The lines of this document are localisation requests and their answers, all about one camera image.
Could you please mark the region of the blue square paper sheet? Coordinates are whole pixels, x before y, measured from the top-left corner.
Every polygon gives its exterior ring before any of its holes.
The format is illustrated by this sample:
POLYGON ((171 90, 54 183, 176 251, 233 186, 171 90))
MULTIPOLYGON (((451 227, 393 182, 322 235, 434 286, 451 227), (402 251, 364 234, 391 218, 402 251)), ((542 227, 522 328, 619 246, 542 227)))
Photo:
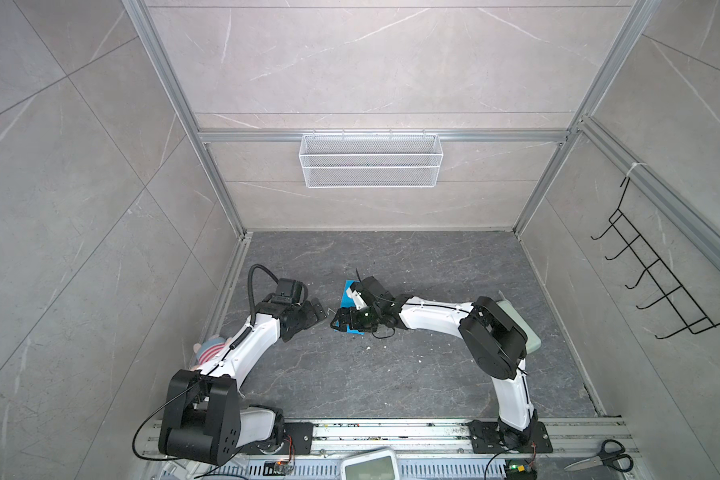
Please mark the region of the blue square paper sheet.
MULTIPOLYGON (((346 280, 346 281, 345 281, 343 296, 342 296, 342 299, 341 299, 341 302, 340 302, 340 307, 341 307, 341 308, 350 308, 350 307, 354 307, 354 306, 355 306, 354 301, 353 301, 353 300, 350 298, 350 296, 349 296, 349 288, 350 288, 350 286, 351 286, 353 283, 354 283, 354 280, 346 280)), ((360 331, 360 330, 358 330, 358 329, 356 329, 356 328, 354 328, 354 327, 351 326, 349 320, 344 320, 344 321, 340 320, 340 321, 339 321, 339 325, 340 325, 340 327, 339 327, 339 330, 340 330, 340 331, 343 331, 343 332, 346 332, 346 333, 363 335, 363 332, 362 332, 362 331, 360 331)))

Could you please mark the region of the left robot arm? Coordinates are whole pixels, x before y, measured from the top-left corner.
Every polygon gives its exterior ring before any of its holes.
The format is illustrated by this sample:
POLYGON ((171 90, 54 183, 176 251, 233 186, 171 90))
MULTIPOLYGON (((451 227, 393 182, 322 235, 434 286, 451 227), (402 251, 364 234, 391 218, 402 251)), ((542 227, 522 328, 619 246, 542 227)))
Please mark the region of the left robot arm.
POLYGON ((217 352, 205 354, 195 368, 171 378, 158 451, 215 466, 248 447, 278 451, 285 442, 283 411, 241 407, 239 387, 271 346, 324 318, 319 302, 307 299, 302 282, 279 279, 274 292, 251 305, 237 334, 224 340, 217 352))

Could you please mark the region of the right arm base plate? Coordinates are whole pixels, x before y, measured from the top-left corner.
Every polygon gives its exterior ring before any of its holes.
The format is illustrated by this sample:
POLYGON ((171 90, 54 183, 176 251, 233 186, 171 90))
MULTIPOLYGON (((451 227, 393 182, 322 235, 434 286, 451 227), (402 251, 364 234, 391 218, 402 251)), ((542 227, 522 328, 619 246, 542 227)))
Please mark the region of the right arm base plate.
POLYGON ((495 454, 504 450, 522 454, 549 454, 553 446, 546 426, 532 420, 523 431, 501 422, 472 420, 466 424, 475 454, 495 454))

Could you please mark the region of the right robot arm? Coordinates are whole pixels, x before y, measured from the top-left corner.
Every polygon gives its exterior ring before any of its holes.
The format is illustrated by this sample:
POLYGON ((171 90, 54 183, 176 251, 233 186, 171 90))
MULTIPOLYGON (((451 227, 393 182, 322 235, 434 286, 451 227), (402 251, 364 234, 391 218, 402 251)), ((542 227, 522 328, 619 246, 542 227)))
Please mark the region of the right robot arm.
POLYGON ((501 441, 507 448, 531 442, 538 415, 525 372, 529 337, 496 301, 487 296, 465 303, 394 296, 373 276, 352 282, 345 293, 353 304, 337 310, 331 321, 337 331, 374 334, 385 326, 395 332, 428 330, 463 340, 476 365, 492 378, 501 441))

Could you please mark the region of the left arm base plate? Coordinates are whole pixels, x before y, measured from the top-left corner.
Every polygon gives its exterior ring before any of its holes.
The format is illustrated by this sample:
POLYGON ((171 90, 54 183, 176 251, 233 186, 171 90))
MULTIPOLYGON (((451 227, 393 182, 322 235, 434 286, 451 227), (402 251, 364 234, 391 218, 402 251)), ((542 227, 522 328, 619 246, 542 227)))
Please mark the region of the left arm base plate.
POLYGON ((311 422, 286 422, 281 441, 267 440, 250 443, 242 448, 249 455, 309 455, 315 425, 311 422))

